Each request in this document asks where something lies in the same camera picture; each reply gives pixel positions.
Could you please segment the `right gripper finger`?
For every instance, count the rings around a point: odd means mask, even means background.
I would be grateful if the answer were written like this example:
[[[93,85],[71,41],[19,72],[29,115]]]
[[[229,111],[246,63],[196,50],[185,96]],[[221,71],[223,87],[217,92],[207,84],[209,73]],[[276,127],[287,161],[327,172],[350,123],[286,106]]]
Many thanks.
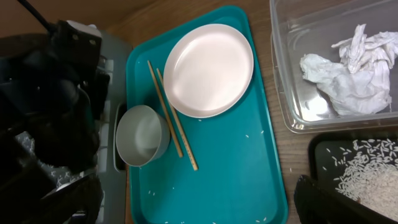
[[[298,178],[294,204],[301,223],[395,224],[344,195],[320,187],[317,180],[307,175]]]

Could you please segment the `pile of white rice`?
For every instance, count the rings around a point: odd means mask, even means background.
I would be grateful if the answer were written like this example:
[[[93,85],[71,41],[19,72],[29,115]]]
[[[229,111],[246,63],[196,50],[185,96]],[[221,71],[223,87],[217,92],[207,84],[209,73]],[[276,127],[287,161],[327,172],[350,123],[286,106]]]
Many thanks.
[[[397,141],[325,141],[316,149],[318,180],[397,221]]]

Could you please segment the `white napkin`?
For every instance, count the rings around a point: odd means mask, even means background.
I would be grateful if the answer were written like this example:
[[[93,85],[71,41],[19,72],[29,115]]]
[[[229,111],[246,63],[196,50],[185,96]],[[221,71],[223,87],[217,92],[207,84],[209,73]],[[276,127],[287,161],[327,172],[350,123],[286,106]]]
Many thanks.
[[[397,32],[368,37],[365,28],[356,26],[352,38],[331,46],[339,50],[338,63],[317,54],[300,59],[303,79],[326,93],[340,116],[376,114],[392,103],[390,70],[397,58]]]

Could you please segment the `large pink plate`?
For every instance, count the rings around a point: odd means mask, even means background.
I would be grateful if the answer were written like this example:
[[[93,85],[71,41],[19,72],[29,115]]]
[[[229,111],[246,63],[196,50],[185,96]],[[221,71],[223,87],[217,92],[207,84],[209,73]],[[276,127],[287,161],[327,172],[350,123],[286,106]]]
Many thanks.
[[[209,118],[234,106],[254,73],[247,38],[234,27],[207,24],[184,35],[173,47],[163,71],[170,104],[192,118]]]

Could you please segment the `grey bowl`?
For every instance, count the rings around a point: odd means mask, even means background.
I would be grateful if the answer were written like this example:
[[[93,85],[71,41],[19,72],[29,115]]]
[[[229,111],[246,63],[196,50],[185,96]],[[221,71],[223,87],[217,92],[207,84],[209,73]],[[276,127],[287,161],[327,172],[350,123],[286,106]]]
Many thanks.
[[[129,166],[141,167],[159,159],[170,142],[167,121],[151,107],[134,106],[126,111],[116,130],[116,147]]]

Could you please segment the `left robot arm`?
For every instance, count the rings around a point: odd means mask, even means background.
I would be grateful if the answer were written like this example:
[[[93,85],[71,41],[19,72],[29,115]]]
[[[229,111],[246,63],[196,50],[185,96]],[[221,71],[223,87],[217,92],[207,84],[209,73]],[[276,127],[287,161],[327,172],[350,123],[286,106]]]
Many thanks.
[[[75,21],[46,34],[1,39],[1,222],[95,223],[96,174],[59,189],[44,165],[95,166],[109,77],[98,73],[102,35]]]

